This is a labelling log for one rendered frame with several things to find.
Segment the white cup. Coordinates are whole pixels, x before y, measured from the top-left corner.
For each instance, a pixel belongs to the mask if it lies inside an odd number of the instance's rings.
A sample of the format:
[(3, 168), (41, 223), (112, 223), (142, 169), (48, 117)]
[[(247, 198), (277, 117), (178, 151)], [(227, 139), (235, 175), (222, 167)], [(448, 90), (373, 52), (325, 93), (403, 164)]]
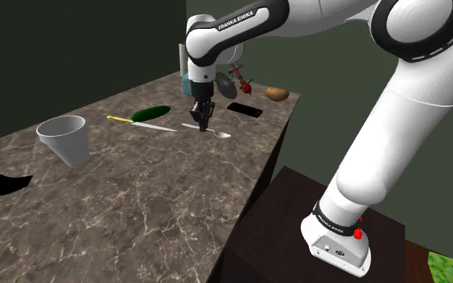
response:
[(40, 141), (68, 166), (79, 166), (88, 161), (89, 129), (83, 117), (54, 117), (41, 123), (36, 133)]

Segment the dark robot stand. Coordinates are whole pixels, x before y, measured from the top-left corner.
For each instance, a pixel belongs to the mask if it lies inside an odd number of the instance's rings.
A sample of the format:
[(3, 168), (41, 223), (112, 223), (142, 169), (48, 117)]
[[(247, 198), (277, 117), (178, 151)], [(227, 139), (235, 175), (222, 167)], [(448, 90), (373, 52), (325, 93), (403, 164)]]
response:
[(300, 224), (324, 189), (282, 168), (259, 199), (247, 204), (207, 283), (434, 283), (428, 249), (407, 241), (403, 224), (372, 209), (362, 223), (372, 251), (364, 277), (312, 256)]

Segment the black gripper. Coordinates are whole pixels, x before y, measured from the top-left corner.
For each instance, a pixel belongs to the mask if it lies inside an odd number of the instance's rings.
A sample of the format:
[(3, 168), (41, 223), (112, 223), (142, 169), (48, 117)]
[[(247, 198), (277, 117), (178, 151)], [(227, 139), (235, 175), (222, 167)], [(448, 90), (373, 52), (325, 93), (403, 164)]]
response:
[(205, 132), (215, 108), (215, 103), (212, 102), (214, 84), (213, 82), (192, 81), (191, 93), (195, 99), (195, 104), (189, 109), (189, 113), (193, 120), (198, 123), (199, 130)]

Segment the black phone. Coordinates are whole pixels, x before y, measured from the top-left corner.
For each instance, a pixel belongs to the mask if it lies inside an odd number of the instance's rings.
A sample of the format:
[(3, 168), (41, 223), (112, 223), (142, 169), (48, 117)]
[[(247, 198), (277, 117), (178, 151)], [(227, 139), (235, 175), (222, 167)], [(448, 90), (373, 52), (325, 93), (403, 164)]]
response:
[(232, 102), (228, 107), (228, 110), (234, 111), (236, 113), (241, 113), (246, 116), (259, 118), (262, 114), (261, 109), (257, 109), (248, 105), (239, 104), (237, 102)]

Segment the silver spoon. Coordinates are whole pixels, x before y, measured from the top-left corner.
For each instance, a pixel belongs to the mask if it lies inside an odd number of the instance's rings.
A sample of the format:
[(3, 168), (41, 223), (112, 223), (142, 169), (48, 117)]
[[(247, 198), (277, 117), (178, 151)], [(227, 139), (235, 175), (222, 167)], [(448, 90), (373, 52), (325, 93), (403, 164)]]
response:
[[(185, 127), (188, 127), (188, 128), (192, 128), (192, 129), (200, 129), (200, 127), (198, 125), (192, 125), (192, 124), (188, 124), (188, 123), (182, 123), (182, 126), (185, 126)], [(219, 130), (214, 130), (214, 129), (209, 129), (209, 128), (206, 128), (206, 130), (209, 131), (209, 132), (212, 132), (218, 138), (229, 138), (229, 137), (231, 137), (230, 134), (221, 132)]]

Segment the brown potato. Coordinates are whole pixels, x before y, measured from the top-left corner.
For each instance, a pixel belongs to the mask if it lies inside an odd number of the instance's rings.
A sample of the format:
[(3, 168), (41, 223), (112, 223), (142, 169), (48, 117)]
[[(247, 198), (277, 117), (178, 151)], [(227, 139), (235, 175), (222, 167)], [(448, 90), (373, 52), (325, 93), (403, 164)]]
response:
[(275, 102), (286, 100), (289, 95), (290, 92), (284, 88), (268, 87), (266, 89), (266, 96)]

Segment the green cucumber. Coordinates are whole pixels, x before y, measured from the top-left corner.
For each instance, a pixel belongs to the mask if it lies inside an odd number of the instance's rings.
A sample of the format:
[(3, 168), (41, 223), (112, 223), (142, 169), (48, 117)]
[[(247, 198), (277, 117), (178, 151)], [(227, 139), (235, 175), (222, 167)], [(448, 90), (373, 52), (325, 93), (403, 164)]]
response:
[(143, 122), (161, 117), (171, 111), (167, 105), (158, 105), (147, 109), (139, 110), (131, 116), (133, 122)]

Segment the grey round disc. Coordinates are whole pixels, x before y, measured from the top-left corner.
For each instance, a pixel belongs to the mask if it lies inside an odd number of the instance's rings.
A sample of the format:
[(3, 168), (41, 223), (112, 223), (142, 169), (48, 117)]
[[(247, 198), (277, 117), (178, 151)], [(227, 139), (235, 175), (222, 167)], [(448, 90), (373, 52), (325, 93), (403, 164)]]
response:
[(237, 88), (229, 76), (223, 72), (217, 72), (215, 82), (222, 96), (230, 100), (234, 100), (237, 97)]

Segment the yellow handled knife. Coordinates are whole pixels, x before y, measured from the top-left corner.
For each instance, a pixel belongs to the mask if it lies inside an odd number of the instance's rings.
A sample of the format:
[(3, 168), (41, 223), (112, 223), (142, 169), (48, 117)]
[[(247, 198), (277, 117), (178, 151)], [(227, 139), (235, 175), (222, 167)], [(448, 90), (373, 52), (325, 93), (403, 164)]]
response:
[(176, 129), (170, 129), (170, 128), (162, 127), (162, 126), (159, 126), (159, 125), (151, 125), (151, 124), (147, 124), (147, 123), (144, 123), (144, 122), (136, 122), (136, 121), (132, 121), (130, 119), (121, 118), (121, 117), (106, 116), (106, 118), (110, 119), (110, 120), (115, 120), (115, 121), (127, 122), (127, 123), (129, 123), (131, 125), (141, 126), (141, 127), (145, 127), (145, 128), (149, 128), (149, 129), (158, 129), (158, 130), (169, 131), (169, 132), (176, 132), (177, 131)]

